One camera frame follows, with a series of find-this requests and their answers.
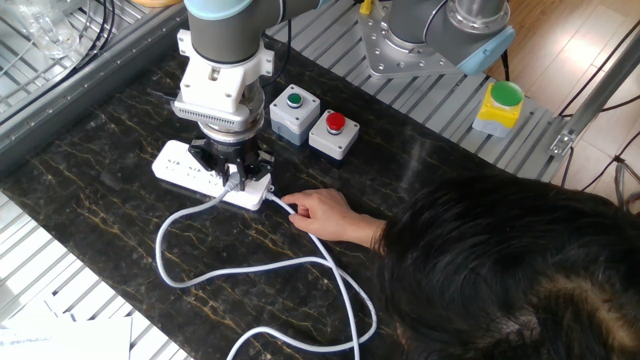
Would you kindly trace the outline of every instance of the human hand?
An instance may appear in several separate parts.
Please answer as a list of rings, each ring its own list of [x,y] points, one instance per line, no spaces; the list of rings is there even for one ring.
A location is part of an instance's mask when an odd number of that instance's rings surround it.
[[[282,201],[298,206],[298,213],[289,216],[295,227],[327,241],[372,247],[385,225],[382,220],[351,210],[344,196],[333,189],[307,190],[287,195]]]

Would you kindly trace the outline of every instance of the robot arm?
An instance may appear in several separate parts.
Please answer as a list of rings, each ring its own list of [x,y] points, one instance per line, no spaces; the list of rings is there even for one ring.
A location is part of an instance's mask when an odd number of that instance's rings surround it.
[[[389,28],[407,43],[427,43],[467,75],[493,64],[511,45],[506,0],[394,0]]]
[[[321,0],[186,0],[193,48],[219,64],[253,57],[262,32],[322,5]]]
[[[206,135],[189,147],[207,171],[240,174],[240,188],[260,180],[273,161],[255,134],[264,121],[261,75],[273,74],[264,30],[328,0],[185,0],[191,31],[178,33],[189,64],[172,103],[176,115],[198,122]],[[427,43],[467,74],[493,63],[515,32],[506,0],[394,0],[389,30],[408,44]]]

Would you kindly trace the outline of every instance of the electrical socket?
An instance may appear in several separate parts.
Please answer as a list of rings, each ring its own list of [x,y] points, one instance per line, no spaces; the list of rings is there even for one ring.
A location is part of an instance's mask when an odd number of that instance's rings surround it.
[[[229,165],[231,173],[235,165]],[[206,171],[189,153],[189,145],[177,140],[165,144],[151,165],[157,178],[197,191],[208,196],[219,196],[224,190],[222,178],[215,172]],[[258,210],[265,194],[271,187],[271,174],[260,181],[248,180],[245,191],[233,191],[224,201],[249,210]]]

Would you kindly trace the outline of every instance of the red button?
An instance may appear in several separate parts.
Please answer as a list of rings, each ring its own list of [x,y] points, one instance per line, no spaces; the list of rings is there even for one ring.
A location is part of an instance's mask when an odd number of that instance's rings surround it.
[[[340,131],[344,127],[344,115],[333,112],[327,115],[327,127],[333,131]]]

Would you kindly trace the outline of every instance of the paper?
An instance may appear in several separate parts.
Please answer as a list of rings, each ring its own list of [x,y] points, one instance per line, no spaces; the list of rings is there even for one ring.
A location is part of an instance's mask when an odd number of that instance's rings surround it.
[[[0,330],[2,360],[128,360],[131,318]]]

